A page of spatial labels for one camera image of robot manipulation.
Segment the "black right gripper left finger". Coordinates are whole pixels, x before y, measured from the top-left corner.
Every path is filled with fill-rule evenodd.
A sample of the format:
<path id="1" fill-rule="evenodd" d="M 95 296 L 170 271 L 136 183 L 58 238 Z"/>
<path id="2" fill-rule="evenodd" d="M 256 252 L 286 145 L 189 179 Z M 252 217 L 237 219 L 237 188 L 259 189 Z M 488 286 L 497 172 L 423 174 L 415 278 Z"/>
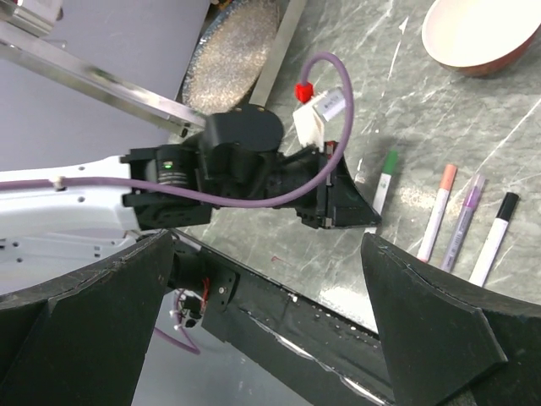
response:
<path id="1" fill-rule="evenodd" d="M 167 281 L 160 232 L 1 298 L 3 405 L 130 405 Z"/>

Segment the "white pen purple tip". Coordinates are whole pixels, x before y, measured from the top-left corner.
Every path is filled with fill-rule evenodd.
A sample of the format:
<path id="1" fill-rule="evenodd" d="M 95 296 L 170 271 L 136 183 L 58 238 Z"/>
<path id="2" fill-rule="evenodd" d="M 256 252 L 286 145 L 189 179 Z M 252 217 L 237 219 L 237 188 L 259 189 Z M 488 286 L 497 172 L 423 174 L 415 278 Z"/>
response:
<path id="1" fill-rule="evenodd" d="M 477 210 L 478 203 L 481 199 L 485 181 L 485 176 L 478 173 L 469 184 L 466 198 L 462 202 L 460 214 L 456 220 L 453 233 L 440 264 L 440 269 L 444 272 L 451 272 L 456 263 L 456 259 L 473 219 L 474 212 Z"/>

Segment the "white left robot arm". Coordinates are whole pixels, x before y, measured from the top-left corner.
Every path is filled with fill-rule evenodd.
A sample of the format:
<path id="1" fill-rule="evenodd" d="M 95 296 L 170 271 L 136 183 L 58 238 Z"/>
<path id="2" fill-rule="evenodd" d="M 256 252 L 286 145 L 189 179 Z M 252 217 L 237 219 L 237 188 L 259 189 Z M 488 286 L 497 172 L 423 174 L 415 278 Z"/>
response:
<path id="1" fill-rule="evenodd" d="M 311 228 L 366 228 L 380 214 L 352 180 L 344 147 L 321 136 L 280 152 L 263 107 L 209 117 L 179 144 L 1 175 L 1 290 L 59 277 L 130 246 L 141 231 L 210 222 L 222 207 L 292 208 Z"/>

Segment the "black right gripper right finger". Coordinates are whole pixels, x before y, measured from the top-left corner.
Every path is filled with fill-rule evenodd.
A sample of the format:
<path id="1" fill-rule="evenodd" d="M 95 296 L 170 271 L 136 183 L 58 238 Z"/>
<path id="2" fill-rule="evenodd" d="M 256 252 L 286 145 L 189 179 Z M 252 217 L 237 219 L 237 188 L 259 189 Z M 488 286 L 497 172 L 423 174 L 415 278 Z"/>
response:
<path id="1" fill-rule="evenodd" d="M 400 405 L 540 403 L 540 307 L 443 272 L 375 234 L 363 274 Z"/>

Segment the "white pen black tip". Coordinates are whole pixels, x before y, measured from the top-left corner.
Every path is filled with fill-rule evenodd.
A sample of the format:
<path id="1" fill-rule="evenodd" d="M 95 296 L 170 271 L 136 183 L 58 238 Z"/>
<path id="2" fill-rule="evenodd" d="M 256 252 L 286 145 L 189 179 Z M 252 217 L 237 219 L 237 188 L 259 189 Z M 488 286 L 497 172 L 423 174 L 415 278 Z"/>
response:
<path id="1" fill-rule="evenodd" d="M 505 194 L 473 271 L 468 278 L 470 283 L 479 287 L 484 285 L 519 200 L 520 197 L 516 193 L 507 192 Z"/>

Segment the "white pen green end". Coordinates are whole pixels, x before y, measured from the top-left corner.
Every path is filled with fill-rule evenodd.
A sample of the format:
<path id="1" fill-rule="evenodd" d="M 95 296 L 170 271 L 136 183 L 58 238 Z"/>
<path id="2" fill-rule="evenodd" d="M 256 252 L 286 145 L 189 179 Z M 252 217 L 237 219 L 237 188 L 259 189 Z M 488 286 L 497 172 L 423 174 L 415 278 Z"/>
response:
<path id="1" fill-rule="evenodd" d="M 374 200 L 373 200 L 373 208 L 381 214 L 385 199 L 388 193 L 388 190 L 390 188 L 390 182 L 392 179 L 392 175 L 394 173 L 396 164 L 398 161 L 398 152 L 397 151 L 389 151 L 386 158 L 384 165 L 382 167 L 382 171 L 380 174 L 379 182 L 375 191 Z"/>

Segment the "white pen pink end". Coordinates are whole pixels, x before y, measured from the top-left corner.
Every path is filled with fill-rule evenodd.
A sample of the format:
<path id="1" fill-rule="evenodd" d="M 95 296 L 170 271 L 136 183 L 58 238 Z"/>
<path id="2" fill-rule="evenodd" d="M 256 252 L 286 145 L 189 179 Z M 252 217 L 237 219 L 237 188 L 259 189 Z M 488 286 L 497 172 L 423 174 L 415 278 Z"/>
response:
<path id="1" fill-rule="evenodd" d="M 428 262 L 434 247 L 437 234 L 440 229 L 451 187 L 454 183 L 457 167 L 453 164 L 447 164 L 442 174 L 440 185 L 437 190 L 432 211 L 430 213 L 427 227 L 425 228 L 421 244 L 418 249 L 417 258 L 423 262 Z"/>

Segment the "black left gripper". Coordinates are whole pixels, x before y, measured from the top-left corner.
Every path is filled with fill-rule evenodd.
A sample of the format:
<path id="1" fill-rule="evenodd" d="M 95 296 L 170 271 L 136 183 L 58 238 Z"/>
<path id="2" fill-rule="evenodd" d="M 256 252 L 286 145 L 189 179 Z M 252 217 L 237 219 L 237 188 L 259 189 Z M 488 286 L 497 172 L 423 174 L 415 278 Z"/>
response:
<path id="1" fill-rule="evenodd" d="M 324 143 L 320 152 L 315 146 L 285 156 L 278 153 L 276 167 L 270 175 L 270 198 L 286 195 L 314 178 L 333 157 L 335 141 Z M 346 160 L 339 163 L 324 182 L 307 194 L 273 206 L 292 208 L 301 223 L 311 228 L 371 228 L 381 224 L 381 215 L 363 197 L 347 168 Z"/>

